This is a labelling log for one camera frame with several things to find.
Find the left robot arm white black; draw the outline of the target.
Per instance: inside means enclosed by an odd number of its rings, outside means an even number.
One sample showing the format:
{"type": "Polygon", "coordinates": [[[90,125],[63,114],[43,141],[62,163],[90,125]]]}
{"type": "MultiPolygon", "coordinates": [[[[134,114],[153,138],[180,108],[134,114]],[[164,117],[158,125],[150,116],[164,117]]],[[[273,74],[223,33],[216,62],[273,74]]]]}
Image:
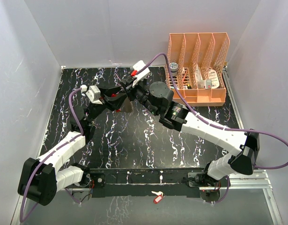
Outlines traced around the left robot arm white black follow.
{"type": "Polygon", "coordinates": [[[74,164],[62,169],[63,164],[92,140],[94,120],[105,110],[119,110],[127,95],[120,86],[86,86],[69,95],[70,131],[55,147],[36,159],[28,158],[22,168],[18,194],[43,206],[56,193],[70,185],[86,187],[91,180],[88,168],[74,164]]]}

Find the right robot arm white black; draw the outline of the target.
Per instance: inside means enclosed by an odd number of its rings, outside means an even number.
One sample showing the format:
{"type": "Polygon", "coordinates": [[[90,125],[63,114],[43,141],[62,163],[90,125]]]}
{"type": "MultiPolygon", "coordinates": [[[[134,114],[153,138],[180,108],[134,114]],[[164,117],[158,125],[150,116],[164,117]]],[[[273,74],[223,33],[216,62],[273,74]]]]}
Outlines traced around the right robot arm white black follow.
{"type": "Polygon", "coordinates": [[[129,100],[137,99],[168,129],[198,136],[227,150],[227,155],[209,162],[202,173],[188,179],[192,184],[214,186],[227,175],[252,175],[259,151],[259,135],[254,132],[232,132],[219,124],[193,114],[183,104],[173,101],[174,92],[164,82],[146,86],[143,81],[120,81],[129,100]]]}

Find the red handled key organizer plate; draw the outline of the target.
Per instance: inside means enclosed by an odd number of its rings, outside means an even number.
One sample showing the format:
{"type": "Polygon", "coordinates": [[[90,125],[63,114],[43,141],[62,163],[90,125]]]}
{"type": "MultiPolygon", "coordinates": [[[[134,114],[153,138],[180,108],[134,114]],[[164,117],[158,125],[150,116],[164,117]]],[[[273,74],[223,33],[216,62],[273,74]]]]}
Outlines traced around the red handled key organizer plate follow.
{"type": "Polygon", "coordinates": [[[115,110],[116,112],[123,112],[123,113],[132,113],[133,107],[132,103],[130,102],[128,96],[126,95],[126,99],[124,103],[122,104],[121,108],[119,110],[115,110]]]}

